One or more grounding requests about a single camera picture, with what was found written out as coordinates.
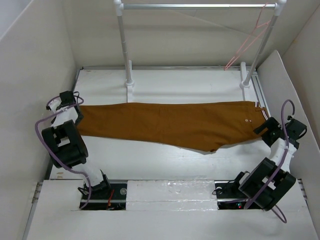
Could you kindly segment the brown trousers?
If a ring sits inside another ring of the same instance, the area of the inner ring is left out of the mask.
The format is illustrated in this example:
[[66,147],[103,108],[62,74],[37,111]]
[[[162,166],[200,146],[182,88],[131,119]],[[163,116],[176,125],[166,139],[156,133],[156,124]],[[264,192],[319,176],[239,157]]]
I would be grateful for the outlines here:
[[193,104],[120,103],[85,105],[77,125],[82,136],[166,144],[215,152],[259,138],[254,129],[268,118],[257,102]]

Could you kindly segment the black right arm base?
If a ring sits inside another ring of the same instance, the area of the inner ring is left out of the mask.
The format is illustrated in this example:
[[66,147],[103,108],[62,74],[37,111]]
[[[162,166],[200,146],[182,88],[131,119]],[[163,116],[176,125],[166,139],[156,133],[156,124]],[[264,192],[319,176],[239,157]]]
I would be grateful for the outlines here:
[[243,210],[248,197],[239,190],[240,181],[248,171],[241,171],[235,179],[216,180],[212,195],[216,197],[218,210]]

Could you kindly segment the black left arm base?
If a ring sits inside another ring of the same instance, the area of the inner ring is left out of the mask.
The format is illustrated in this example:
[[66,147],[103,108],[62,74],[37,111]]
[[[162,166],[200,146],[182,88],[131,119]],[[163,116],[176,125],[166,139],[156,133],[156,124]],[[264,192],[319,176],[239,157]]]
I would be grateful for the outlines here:
[[84,211],[122,211],[126,209],[128,182],[109,180],[101,170],[101,177],[94,182],[89,196],[89,187],[79,187],[81,200],[79,208]]

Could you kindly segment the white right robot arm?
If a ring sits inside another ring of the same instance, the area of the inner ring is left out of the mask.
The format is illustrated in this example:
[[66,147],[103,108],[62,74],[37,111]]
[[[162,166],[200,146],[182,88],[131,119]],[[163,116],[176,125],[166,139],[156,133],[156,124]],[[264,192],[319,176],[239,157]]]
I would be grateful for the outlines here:
[[296,178],[290,173],[290,162],[299,149],[298,140],[307,133],[307,126],[288,116],[285,129],[270,117],[253,132],[261,135],[270,147],[270,155],[264,158],[243,180],[231,184],[231,191],[237,197],[248,197],[248,204],[255,203],[269,211],[295,184]]

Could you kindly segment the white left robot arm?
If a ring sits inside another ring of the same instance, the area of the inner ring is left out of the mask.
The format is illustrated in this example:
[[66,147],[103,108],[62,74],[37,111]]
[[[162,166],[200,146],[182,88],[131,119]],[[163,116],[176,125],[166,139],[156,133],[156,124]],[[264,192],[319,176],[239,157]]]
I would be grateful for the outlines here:
[[64,91],[52,98],[46,104],[52,113],[50,127],[41,131],[41,137],[56,168],[82,175],[95,194],[104,199],[111,194],[110,182],[102,170],[90,168],[89,152],[77,129],[84,118],[80,109],[83,102],[77,91]]

